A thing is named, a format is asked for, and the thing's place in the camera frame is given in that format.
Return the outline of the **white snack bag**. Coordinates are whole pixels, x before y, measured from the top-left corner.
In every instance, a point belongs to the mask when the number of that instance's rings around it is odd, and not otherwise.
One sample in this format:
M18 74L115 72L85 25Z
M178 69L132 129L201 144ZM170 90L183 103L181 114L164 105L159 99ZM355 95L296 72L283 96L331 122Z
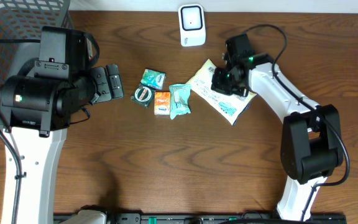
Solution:
M238 117L249 107L250 102L256 96L249 93L248 96L223 95L211 89L212 77L216 66L207 59L203 66L191 77L187 84L200 97L208 102L216 111L223 115L234 126Z

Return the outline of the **teal tissue pack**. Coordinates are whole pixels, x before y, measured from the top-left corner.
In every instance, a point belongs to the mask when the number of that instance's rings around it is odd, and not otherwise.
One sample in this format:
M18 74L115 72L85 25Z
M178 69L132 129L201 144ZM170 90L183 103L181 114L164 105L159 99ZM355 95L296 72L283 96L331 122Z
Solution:
M156 90L162 90L165 78L166 74L163 72L145 69L140 83Z

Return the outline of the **teal small packet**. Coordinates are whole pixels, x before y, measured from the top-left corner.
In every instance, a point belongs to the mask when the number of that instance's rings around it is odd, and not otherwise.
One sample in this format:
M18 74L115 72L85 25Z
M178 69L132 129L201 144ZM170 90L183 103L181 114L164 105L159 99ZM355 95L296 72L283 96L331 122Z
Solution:
M170 119L178 115L190 114L191 110L188 99L191 94L190 84L174 84L169 86L170 90Z

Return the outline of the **orange small box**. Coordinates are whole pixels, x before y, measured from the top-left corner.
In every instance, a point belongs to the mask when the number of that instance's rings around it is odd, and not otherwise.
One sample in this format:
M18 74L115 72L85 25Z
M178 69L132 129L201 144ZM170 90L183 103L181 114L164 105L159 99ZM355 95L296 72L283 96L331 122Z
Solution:
M170 114L170 99L169 91L158 91L155 93L154 115L169 115Z

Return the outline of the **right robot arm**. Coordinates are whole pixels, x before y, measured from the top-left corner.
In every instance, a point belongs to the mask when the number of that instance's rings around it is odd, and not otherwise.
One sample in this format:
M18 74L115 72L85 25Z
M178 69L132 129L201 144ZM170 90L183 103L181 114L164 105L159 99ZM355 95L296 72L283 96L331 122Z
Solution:
M227 39L211 89L225 95L258 94L283 124L280 160L287 173L276 211L284 220L308 221L319 188L344 160L339 113L307 98L283 75L269 54L256 54L248 36Z

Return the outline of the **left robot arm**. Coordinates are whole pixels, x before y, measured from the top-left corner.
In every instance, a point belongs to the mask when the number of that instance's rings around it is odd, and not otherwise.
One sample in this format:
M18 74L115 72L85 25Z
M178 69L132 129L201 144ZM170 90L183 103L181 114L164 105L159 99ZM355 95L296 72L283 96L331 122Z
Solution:
M5 122L3 223L52 223L57 168L72 114L120 99L118 67L97 67L99 46L86 32L45 26L29 72L0 89Z

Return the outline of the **white barcode scanner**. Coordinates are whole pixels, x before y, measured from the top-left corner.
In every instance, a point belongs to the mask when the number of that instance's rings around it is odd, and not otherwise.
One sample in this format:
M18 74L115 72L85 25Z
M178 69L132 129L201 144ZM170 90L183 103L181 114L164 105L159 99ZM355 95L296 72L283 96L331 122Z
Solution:
M186 4L178 9L180 42L183 47L195 47L206 42L204 8L200 4Z

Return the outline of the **grey plastic mesh basket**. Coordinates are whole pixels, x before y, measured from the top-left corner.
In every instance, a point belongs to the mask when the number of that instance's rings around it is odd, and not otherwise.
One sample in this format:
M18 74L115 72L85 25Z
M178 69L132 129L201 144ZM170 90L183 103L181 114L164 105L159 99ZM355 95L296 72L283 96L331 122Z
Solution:
M26 61L39 57L44 26L73 28L69 6L70 0L0 0L0 87ZM0 116L0 130L6 125Z

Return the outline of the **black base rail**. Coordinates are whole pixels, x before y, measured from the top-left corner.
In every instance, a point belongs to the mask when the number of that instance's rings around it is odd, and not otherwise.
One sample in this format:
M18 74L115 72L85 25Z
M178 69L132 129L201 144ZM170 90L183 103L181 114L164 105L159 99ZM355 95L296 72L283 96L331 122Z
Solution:
M53 223L63 223L69 218L75 215L55 215ZM249 222L251 219L262 220L274 220L277 223L279 220L278 215L267 212L246 212L242 215L141 215L139 213L117 213L108 218L107 223L117 224L183 224L183 223L222 223L232 220L245 220ZM335 223L346 224L346 216L338 214L314 214L311 218L303 223Z

